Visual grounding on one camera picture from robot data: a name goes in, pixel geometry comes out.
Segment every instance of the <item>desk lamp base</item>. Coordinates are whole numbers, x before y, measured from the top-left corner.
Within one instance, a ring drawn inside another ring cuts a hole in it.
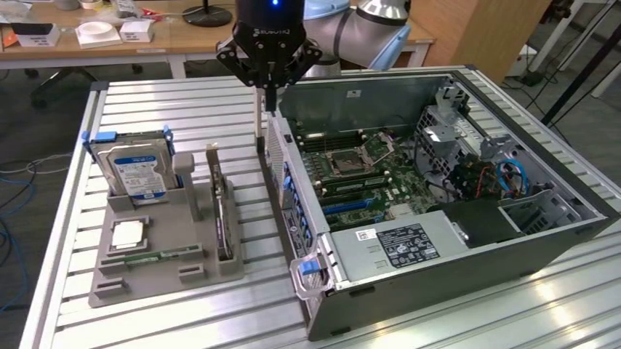
[[[184,13],[188,14],[184,15],[186,22],[201,27],[222,27],[230,24],[233,20],[232,12],[217,6],[196,6],[184,11]]]

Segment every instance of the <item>white box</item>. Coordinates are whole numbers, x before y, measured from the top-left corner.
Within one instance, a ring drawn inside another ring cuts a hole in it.
[[[121,28],[121,39],[125,42],[152,42],[154,26],[152,20],[126,22]]]
[[[54,24],[49,35],[18,35],[23,47],[54,47],[61,39],[61,30]]]
[[[82,34],[81,28],[77,28],[78,42],[81,43],[82,49],[93,49],[95,47],[119,45],[123,43],[117,28],[113,27],[110,32],[98,34],[97,37],[93,35]]]
[[[520,55],[517,56],[516,62],[509,70],[507,76],[523,76],[527,72],[528,65],[533,62],[537,51],[533,47],[524,45]]]

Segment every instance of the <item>metal slotted table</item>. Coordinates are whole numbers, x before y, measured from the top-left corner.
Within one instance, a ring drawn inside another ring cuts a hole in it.
[[[621,190],[615,183],[483,74],[468,68],[461,71],[621,210]],[[109,185],[78,140],[22,348],[621,345],[621,224],[576,246],[531,277],[340,337],[309,342],[254,146],[254,101],[253,89],[230,77],[119,82],[91,92],[82,130],[137,132],[169,125],[178,152],[194,154],[196,181],[209,181],[205,146],[218,143],[224,171],[236,187],[246,277],[103,308],[89,306]],[[491,135],[505,132],[479,105],[471,108]]]

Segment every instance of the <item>gray carpet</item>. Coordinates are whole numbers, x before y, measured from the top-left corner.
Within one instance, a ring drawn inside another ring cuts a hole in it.
[[[555,26],[540,25],[532,37],[532,44],[541,47]],[[556,55],[563,44],[578,35],[568,29],[562,43],[557,44],[552,56]],[[591,55],[602,46],[602,43],[590,41],[580,57],[576,59],[571,69],[557,74],[559,83],[549,84],[545,92],[539,98],[539,105],[547,111],[563,94],[568,83],[578,75],[578,71],[591,59]],[[621,58],[619,52],[614,52],[598,70],[596,74],[579,91],[576,100],[603,77],[604,73],[615,66]],[[93,74],[105,81],[127,81],[137,79],[170,79],[169,66],[161,63],[145,64],[145,72],[134,75],[130,65],[89,68]],[[218,63],[192,63],[188,65],[189,77],[214,76],[222,74]],[[23,71],[13,71],[7,80],[0,81],[0,163],[15,160],[34,160],[51,154],[67,153],[73,150],[77,142],[77,132],[81,126],[83,109],[87,103],[89,82],[81,76],[71,76],[47,94],[49,108],[35,110],[30,99],[21,91],[31,91],[43,79],[54,74],[53,69],[41,69],[42,77],[29,79]],[[515,80],[508,80],[513,86],[520,86]],[[527,87],[525,90],[536,95],[541,84]],[[618,182],[621,183],[621,169],[619,168],[619,135],[621,135],[621,81],[618,81],[600,100],[591,97],[580,104],[572,114],[559,125],[575,148],[598,168]],[[527,105],[531,100],[520,90],[508,90],[516,100]],[[535,115],[541,116],[536,108],[531,108]],[[59,159],[46,164],[42,170],[63,167],[69,159]],[[29,174],[3,176],[11,180],[27,180]],[[37,194],[33,202],[18,214],[6,219],[10,229],[22,245],[23,257],[27,266],[31,289],[18,304],[27,305],[37,284],[42,260],[49,243],[49,234],[53,229],[57,205],[61,199],[66,174],[47,174],[38,176]],[[21,189],[18,185],[0,182],[0,203]],[[0,268],[0,305],[5,305],[21,291],[21,268],[14,254],[5,267]],[[27,318],[26,310],[11,310],[0,313],[0,347],[17,348],[23,324]]]

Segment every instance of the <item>green circuit board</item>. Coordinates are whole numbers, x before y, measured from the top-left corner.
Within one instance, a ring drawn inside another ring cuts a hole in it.
[[[302,152],[309,177],[321,182],[317,194],[325,213],[369,201],[365,208],[325,215],[332,231],[423,214],[437,204],[399,140],[385,134],[368,139],[359,147]]]

